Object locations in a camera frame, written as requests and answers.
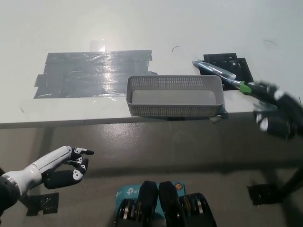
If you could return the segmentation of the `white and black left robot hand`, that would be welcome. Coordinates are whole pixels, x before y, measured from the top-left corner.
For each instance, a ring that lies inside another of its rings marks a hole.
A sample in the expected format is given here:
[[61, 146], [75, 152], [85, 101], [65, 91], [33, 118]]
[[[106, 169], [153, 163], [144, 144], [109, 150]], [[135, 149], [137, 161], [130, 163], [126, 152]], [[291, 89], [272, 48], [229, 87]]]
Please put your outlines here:
[[47, 189], [57, 189], [78, 184], [88, 169], [89, 160], [83, 155], [94, 152], [85, 148], [62, 146], [47, 153], [19, 171], [2, 175], [18, 190], [20, 197], [41, 184]]

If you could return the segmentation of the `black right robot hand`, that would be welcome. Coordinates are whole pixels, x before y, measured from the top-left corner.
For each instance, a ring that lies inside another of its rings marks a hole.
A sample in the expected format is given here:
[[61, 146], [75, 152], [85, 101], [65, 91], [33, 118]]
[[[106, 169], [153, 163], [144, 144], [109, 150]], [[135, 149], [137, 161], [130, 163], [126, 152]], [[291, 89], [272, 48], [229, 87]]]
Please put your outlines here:
[[259, 82], [248, 86], [248, 94], [264, 104], [253, 112], [256, 124], [262, 132], [283, 140], [303, 135], [301, 103], [273, 84]]

